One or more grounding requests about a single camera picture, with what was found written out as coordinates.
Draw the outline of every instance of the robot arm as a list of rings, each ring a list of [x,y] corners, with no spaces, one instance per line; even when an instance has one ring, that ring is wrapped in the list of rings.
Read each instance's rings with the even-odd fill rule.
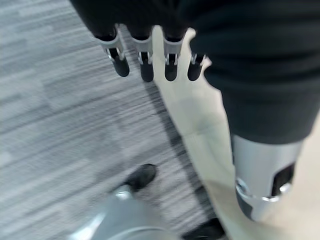
[[[260,221],[290,189],[300,149],[320,108],[320,5],[290,0],[71,0],[120,76],[129,66],[117,26],[127,25],[143,80],[153,79],[151,29],[164,35],[165,77],[174,81],[184,33],[188,77],[219,89],[227,114],[235,189],[244,214]]]

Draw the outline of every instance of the foot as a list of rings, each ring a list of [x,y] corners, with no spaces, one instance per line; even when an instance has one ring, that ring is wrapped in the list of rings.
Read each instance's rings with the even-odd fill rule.
[[[153,164],[144,164],[140,166],[137,170],[131,173],[123,185],[129,185],[134,192],[137,192],[155,179],[157,174],[157,168]]]

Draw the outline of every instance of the gray carpet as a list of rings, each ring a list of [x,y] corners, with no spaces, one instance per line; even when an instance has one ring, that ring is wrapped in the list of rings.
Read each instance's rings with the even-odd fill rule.
[[[67,0],[0,1],[0,239],[62,240],[143,163],[139,196],[179,234],[212,218],[208,197],[128,32],[130,74]]]

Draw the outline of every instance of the black sleeve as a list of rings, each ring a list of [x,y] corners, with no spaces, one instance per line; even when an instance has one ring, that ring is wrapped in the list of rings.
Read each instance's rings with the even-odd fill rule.
[[[251,141],[302,140],[320,107],[320,1],[183,0],[191,49],[212,61],[230,131]]]

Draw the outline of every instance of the silver metal cylinder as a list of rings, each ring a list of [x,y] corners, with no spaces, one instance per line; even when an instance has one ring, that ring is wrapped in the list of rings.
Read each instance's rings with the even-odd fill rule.
[[[178,64],[178,58],[180,56],[183,41],[183,38],[180,41],[168,41],[163,38],[165,64],[169,64],[169,55],[174,55],[174,65]]]
[[[262,221],[281,196],[290,190],[290,178],[302,143],[264,144],[233,136],[237,200],[248,218]]]
[[[120,39],[119,30],[117,27],[115,29],[116,29],[116,36],[111,41],[103,41],[103,40],[96,38],[96,40],[99,42],[99,44],[101,45],[103,50],[108,55],[109,59],[113,62],[115,61],[115,59],[113,58],[113,56],[110,52],[110,49],[116,49],[117,54],[119,55],[119,59],[121,61],[125,58],[124,46],[123,46],[123,43]]]
[[[154,54],[152,45],[152,35],[150,35],[146,40],[138,40],[135,38],[132,38],[132,40],[134,42],[135,49],[138,53],[139,63],[144,64],[142,59],[142,53],[147,53],[148,64],[152,64],[152,56]]]

